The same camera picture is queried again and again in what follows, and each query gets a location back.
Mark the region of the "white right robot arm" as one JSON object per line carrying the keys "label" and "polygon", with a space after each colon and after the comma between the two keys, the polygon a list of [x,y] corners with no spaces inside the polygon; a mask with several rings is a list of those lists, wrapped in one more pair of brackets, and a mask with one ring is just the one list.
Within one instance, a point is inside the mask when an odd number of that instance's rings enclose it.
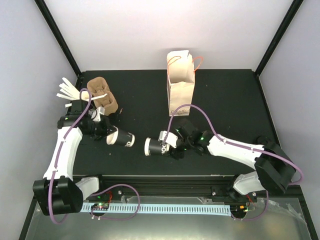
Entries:
{"label": "white right robot arm", "polygon": [[164,154],[181,159],[186,150],[194,150],[200,156],[206,154],[227,158],[253,170],[236,175],[228,187],[228,198],[234,202],[248,193],[264,190],[284,194],[296,173],[290,158],[267,137],[259,137],[256,144],[244,143],[215,135],[211,130],[200,131],[187,119],[181,120],[175,131],[164,130],[159,134],[158,140]]}

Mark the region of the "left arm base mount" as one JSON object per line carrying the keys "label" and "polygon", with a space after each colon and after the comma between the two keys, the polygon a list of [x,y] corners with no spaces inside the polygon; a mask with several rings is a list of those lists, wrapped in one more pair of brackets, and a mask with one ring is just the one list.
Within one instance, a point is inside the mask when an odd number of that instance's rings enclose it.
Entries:
{"label": "left arm base mount", "polygon": [[111,202],[119,201],[123,195],[123,188],[116,187],[100,195],[89,196],[86,200],[89,202]]}

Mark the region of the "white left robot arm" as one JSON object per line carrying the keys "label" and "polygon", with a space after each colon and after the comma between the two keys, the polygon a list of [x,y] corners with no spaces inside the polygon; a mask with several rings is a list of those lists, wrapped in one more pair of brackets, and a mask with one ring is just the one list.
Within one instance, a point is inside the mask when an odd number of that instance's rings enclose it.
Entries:
{"label": "white left robot arm", "polygon": [[72,101],[70,112],[58,120],[57,143],[49,167],[43,178],[33,183],[35,198],[46,216],[78,213],[90,195],[97,200],[107,195],[108,188],[98,175],[79,182],[73,180],[76,153],[83,136],[100,140],[117,130],[106,116],[93,120],[89,107],[85,100]]}

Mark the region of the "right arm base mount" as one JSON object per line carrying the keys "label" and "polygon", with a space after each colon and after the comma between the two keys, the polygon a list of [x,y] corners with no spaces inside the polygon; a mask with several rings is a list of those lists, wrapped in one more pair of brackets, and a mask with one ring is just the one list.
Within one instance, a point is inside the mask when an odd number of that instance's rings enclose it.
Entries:
{"label": "right arm base mount", "polygon": [[225,184],[212,185],[210,190],[214,202],[247,203],[250,201],[247,195],[241,195],[231,186]]}

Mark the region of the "black paper coffee cup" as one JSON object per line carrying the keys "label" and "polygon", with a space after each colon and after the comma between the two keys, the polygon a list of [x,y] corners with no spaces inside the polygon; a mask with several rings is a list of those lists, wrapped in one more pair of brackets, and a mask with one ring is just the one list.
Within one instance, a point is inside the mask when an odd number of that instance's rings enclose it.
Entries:
{"label": "black paper coffee cup", "polygon": [[167,155],[171,149],[168,143],[162,142],[147,137],[144,143],[144,155],[145,156],[163,156]]}
{"label": "black paper coffee cup", "polygon": [[109,134],[106,137],[106,143],[108,145],[119,145],[123,147],[132,147],[135,143],[135,135],[124,131],[122,129],[116,128],[116,131]]}

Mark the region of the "cream bear-print paper bag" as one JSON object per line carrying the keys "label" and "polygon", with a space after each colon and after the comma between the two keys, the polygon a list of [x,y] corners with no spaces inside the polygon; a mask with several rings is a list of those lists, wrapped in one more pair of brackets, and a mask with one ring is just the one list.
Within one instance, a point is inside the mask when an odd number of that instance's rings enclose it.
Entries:
{"label": "cream bear-print paper bag", "polygon": [[196,84],[196,71],[204,58],[193,57],[189,50],[175,50],[167,54],[167,100],[169,116],[188,116]]}

